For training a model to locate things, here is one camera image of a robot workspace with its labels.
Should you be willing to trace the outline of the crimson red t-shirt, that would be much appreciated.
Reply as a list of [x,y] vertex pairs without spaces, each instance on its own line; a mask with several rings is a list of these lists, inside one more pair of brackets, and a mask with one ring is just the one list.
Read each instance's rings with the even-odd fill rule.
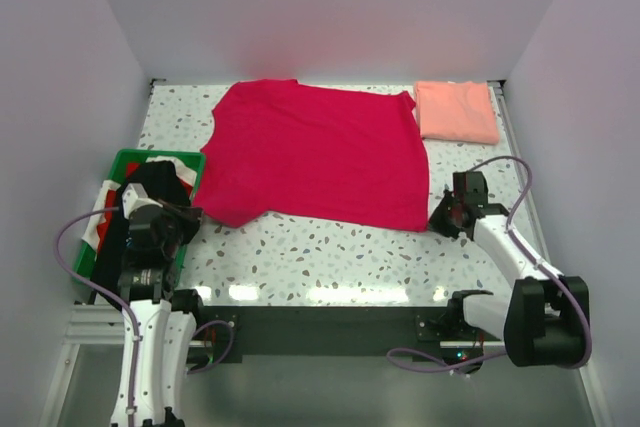
[[277,212],[422,232],[429,169],[414,108],[406,91],[238,82],[212,110],[195,202],[234,228]]

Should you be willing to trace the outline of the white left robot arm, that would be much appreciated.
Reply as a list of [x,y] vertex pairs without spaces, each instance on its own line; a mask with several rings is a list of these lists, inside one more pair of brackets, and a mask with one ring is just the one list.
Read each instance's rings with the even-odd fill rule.
[[179,397],[191,339],[207,327],[199,294],[178,290],[179,251],[201,213],[162,201],[122,201],[128,236],[118,280],[124,350],[112,426],[183,426]]

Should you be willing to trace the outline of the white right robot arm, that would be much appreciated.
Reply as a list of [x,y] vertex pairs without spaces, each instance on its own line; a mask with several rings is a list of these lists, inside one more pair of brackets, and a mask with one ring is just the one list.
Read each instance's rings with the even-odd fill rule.
[[432,213],[431,231],[466,237],[484,251],[511,288],[508,299],[483,289],[452,296],[448,333],[469,339],[479,329],[499,338],[518,367],[584,366],[592,353],[589,288],[553,267],[520,234],[514,212],[489,199],[484,174],[456,172]]

